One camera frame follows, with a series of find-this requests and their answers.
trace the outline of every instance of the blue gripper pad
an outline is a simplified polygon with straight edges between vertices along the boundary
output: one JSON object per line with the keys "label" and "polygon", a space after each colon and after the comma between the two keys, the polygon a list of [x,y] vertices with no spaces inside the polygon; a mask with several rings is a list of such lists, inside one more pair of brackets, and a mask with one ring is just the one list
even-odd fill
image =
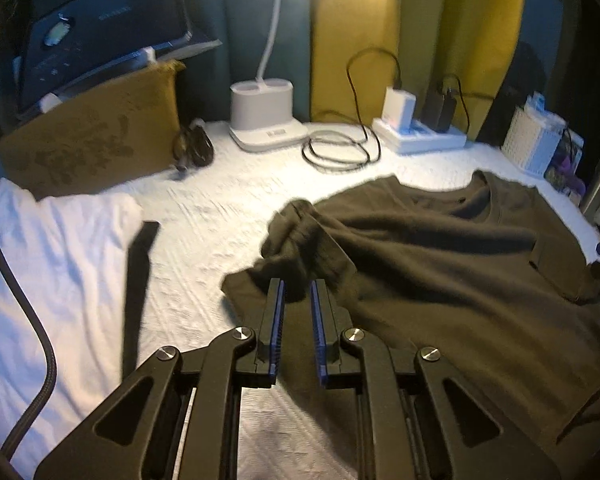
{"label": "blue gripper pad", "polygon": [[322,280],[311,282],[309,294],[311,297],[311,317],[314,324],[315,364],[320,384],[326,386],[329,374],[327,370],[328,334],[325,330],[325,322],[331,322],[332,324],[333,314],[330,312],[331,305]]}
{"label": "blue gripper pad", "polygon": [[271,323],[271,339],[269,342],[269,379],[276,383],[280,349],[282,346],[282,325],[285,319],[285,282],[279,280],[275,290],[275,308]]}

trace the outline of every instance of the bed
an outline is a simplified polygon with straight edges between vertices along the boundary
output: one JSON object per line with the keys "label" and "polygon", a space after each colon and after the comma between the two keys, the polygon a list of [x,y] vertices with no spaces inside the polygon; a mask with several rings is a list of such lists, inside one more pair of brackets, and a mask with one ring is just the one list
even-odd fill
{"label": "bed", "polygon": [[[311,124],[315,131],[323,128]],[[337,129],[359,135],[353,126]],[[567,197],[549,183],[523,174],[484,144],[453,152],[398,156],[385,149],[378,164],[348,174],[325,174],[302,160],[299,147],[272,153],[242,152],[226,124],[208,125],[216,159],[182,179],[165,171],[105,192],[131,195],[145,221],[160,222],[150,253],[152,271],[139,339],[139,362],[158,347],[181,351],[206,346],[235,326],[220,291],[229,272],[249,267],[259,254],[273,213],[293,198],[320,200],[366,180],[395,174],[408,186],[429,190],[464,187],[476,169],[537,186],[580,241],[588,261],[600,236]],[[108,392],[103,391],[104,398]],[[280,383],[244,390],[238,478],[353,479],[357,473],[336,452],[318,421],[300,410]]]}

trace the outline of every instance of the dark olive t-shirt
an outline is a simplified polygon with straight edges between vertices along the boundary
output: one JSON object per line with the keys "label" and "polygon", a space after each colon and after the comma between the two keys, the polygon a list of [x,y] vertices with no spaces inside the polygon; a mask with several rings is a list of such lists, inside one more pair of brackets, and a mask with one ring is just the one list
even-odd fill
{"label": "dark olive t-shirt", "polygon": [[315,378],[310,280],[394,348],[435,346],[531,439],[554,444],[600,395],[600,282],[535,188],[476,172],[427,192],[380,178],[289,203],[262,259],[222,290],[243,320],[286,281],[281,374],[298,404],[346,428],[352,402]]}

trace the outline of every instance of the teal curtain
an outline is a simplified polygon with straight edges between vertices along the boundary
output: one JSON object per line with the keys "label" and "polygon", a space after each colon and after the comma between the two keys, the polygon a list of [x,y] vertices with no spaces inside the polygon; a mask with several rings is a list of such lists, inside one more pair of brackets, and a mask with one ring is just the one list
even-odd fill
{"label": "teal curtain", "polygon": [[[187,0],[193,22],[222,46],[186,61],[186,94],[208,120],[229,117],[229,86],[254,79],[267,42],[273,0]],[[309,120],[310,0],[282,0],[266,77],[294,85],[294,115]]]}

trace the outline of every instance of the lamp base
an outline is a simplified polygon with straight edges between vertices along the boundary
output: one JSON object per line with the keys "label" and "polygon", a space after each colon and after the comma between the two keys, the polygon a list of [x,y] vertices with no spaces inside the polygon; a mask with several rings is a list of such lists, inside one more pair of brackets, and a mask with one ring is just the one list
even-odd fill
{"label": "lamp base", "polygon": [[285,148],[304,142],[309,137],[309,129],[296,119],[257,130],[234,130],[229,127],[229,132],[238,146],[252,153]]}

